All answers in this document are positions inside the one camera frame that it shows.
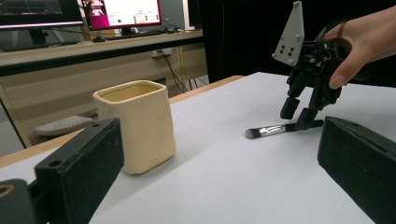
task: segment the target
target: human hand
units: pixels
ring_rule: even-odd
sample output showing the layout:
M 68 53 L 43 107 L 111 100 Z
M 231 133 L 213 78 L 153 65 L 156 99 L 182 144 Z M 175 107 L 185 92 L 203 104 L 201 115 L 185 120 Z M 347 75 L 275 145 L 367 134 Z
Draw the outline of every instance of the human hand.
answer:
M 324 36 L 346 45 L 349 55 L 335 69 L 329 87 L 346 85 L 367 63 L 396 54 L 396 6 L 341 23 Z

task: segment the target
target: cable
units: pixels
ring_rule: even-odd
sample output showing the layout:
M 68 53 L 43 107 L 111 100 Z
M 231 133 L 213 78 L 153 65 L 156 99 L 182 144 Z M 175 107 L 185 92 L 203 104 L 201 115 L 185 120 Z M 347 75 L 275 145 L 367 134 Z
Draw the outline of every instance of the cable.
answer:
M 176 26 L 176 25 L 174 25 L 174 24 L 166 24 L 166 25 L 163 25 L 163 26 L 160 26 L 160 27 L 158 27 L 158 28 L 156 28 L 156 29 L 153 29 L 153 30 L 147 30 L 147 31 L 142 31 L 141 29 L 139 29 L 138 27 L 136 27 L 137 28 L 137 30 L 139 31 L 139 32 L 153 32 L 153 31 L 159 31 L 159 32 L 161 32 L 161 33 L 164 33 L 164 34 L 166 34 L 166 33 L 179 33 L 179 32 L 186 32 L 184 29 L 182 29 L 182 28 L 180 28 L 180 27 L 178 27 L 178 26 Z
M 195 88 L 198 89 L 197 81 L 194 79 Z
M 173 69 L 172 69 L 172 65 L 171 65 L 171 63 L 169 62 L 169 59 L 168 59 L 168 57 L 166 56 L 165 52 L 163 52 L 163 50 L 157 50 L 157 51 L 160 52 L 161 55 L 165 58 L 165 61 L 166 61 L 166 63 L 168 64 L 169 69 L 171 70 L 172 77 L 173 77 L 173 79 L 174 79 L 174 81 L 175 81 L 175 84 L 176 84 L 176 86 L 178 87 L 178 89 L 179 89 L 181 92 L 184 92 L 183 89 L 186 90 L 186 91 L 188 91 L 188 89 L 184 86 L 184 84 L 180 81 L 180 79 L 178 79 L 178 77 L 175 75 L 175 73 L 174 73 L 174 71 L 173 71 Z M 178 86 L 177 81 L 178 81 L 179 84 L 183 87 L 183 89 L 181 89 L 181 88 Z
M 200 78 L 197 78 L 198 80 L 200 80 L 202 83 L 204 83 L 204 85 L 207 85 L 206 82 L 204 82 L 203 80 L 201 80 Z
M 190 85 L 190 91 L 192 91 L 192 83 L 191 80 L 189 80 L 189 85 Z

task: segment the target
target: keyboard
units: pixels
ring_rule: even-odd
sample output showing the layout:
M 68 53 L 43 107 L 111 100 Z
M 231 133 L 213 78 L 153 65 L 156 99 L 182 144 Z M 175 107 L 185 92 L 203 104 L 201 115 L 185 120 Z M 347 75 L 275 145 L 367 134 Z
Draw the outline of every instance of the keyboard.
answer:
M 120 39 L 129 39 L 129 38 L 136 38 L 136 37 L 142 37 L 142 36 L 150 36 L 150 35 L 161 35 L 162 32 L 160 31 L 149 31 L 149 32 L 144 32 L 144 33 L 136 33 L 132 35 L 115 35 L 115 36 L 110 36 L 106 37 L 106 40 L 120 40 Z
M 3 52 L 20 51 L 27 49 L 45 49 L 45 48 L 55 48 L 66 45 L 75 45 L 79 40 L 70 40 L 57 43 L 45 43 L 45 44 L 35 44 L 35 45 L 18 45 L 18 46 L 0 46 L 0 50 Z

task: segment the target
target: brush bristles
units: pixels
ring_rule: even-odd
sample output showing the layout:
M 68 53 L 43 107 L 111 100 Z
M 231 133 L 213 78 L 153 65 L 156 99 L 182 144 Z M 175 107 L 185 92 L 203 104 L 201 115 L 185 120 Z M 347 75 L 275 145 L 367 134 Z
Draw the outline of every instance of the brush bristles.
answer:
M 262 134 L 260 133 L 259 129 L 247 129 L 247 130 L 245 131 L 245 136 L 246 136 L 247 138 L 252 139 L 252 138 L 261 137 Z

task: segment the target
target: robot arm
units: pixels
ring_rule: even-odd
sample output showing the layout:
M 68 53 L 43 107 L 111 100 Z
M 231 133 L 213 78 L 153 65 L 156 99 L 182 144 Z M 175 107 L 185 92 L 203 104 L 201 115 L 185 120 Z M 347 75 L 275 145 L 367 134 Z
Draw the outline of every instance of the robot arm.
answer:
M 282 119 L 292 119 L 300 101 L 297 97 L 305 87 L 312 87 L 309 106 L 304 108 L 295 129 L 306 130 L 319 110 L 335 104 L 341 88 L 332 90 L 329 81 L 333 71 L 346 58 L 347 48 L 331 41 L 304 41 L 303 7 L 294 2 L 288 23 L 276 47 L 273 58 L 292 66 L 288 84 L 288 98 L 280 112 Z

